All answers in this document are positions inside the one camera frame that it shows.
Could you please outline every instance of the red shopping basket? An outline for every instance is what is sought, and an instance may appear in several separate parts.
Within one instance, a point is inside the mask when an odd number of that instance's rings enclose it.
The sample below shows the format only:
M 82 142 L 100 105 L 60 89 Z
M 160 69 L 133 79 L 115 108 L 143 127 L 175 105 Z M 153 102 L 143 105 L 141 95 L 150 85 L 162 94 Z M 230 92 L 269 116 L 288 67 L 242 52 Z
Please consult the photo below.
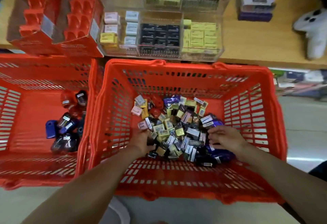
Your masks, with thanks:
M 286 137 L 281 108 L 267 68 L 245 65 L 175 64 L 163 60 L 112 59 L 96 100 L 91 131 L 92 168 L 128 144 L 139 117 L 131 114 L 134 97 L 157 93 L 198 97 L 209 103 L 206 112 L 240 130 L 256 147 L 286 160 Z M 135 160 L 123 175 L 116 194 L 158 197 L 283 202 L 258 174 L 235 160 L 216 168 L 191 162 Z
M 82 174 L 89 160 L 89 134 L 103 69 L 96 59 L 0 55 L 0 186 L 61 186 Z M 66 111 L 63 89 L 88 90 L 79 150 L 53 155 L 45 123 Z

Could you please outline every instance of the store shelf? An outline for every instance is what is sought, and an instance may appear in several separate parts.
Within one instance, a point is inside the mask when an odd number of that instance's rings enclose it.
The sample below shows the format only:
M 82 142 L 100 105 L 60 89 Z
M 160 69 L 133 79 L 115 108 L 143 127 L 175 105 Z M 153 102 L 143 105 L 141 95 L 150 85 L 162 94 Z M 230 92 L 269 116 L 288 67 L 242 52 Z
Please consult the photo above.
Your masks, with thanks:
M 0 49 L 16 49 L 7 40 L 8 20 L 14 7 L 15 0 L 2 0 L 0 8 Z
M 276 0 L 273 18 L 268 23 L 238 21 L 235 0 L 224 13 L 225 52 L 219 61 L 283 68 L 327 69 L 326 55 L 305 59 L 304 33 L 294 32 L 292 23 L 304 13 L 320 7 L 319 0 Z

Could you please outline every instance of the cardboard box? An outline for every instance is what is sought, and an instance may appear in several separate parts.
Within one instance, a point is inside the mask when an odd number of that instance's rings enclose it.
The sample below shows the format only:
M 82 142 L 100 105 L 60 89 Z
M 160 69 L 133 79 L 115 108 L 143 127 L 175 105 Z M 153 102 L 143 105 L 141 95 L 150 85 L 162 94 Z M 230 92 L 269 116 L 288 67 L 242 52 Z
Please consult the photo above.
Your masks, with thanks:
M 7 40 L 28 54 L 62 55 L 52 44 L 61 0 L 15 0 Z
M 100 0 L 62 0 L 53 43 L 69 57 L 103 57 L 97 42 L 102 15 Z

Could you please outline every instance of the gray floor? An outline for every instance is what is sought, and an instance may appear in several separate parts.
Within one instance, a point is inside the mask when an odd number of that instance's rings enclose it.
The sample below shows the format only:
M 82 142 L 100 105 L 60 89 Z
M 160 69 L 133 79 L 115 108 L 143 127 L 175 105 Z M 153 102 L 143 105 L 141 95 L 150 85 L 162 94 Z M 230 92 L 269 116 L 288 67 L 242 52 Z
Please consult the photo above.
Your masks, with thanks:
M 309 171 L 327 160 L 327 104 L 310 99 L 281 97 L 288 138 L 288 162 Z M 20 223 L 56 188 L 0 189 L 0 224 Z M 297 223 L 280 206 L 264 203 L 235 203 L 201 199 L 159 198 L 147 202 L 119 197 L 127 206 L 132 223 L 164 220 L 172 223 Z

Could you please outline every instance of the hand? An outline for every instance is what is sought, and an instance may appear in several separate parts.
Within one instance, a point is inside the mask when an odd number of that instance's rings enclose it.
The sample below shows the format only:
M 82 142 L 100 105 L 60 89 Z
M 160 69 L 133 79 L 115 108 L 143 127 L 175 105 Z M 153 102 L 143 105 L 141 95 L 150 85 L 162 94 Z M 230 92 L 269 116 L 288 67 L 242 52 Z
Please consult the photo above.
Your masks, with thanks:
M 133 135 L 126 148 L 136 148 L 136 151 L 138 152 L 138 158 L 144 156 L 149 151 L 156 149 L 155 145 L 146 145 L 147 137 L 149 136 L 149 134 L 150 130 L 146 130 L 143 132 L 138 131 L 136 134 Z
M 232 127 L 218 126 L 209 129 L 208 133 L 209 143 L 215 149 L 227 149 L 238 155 L 245 146 L 248 146 L 239 131 Z

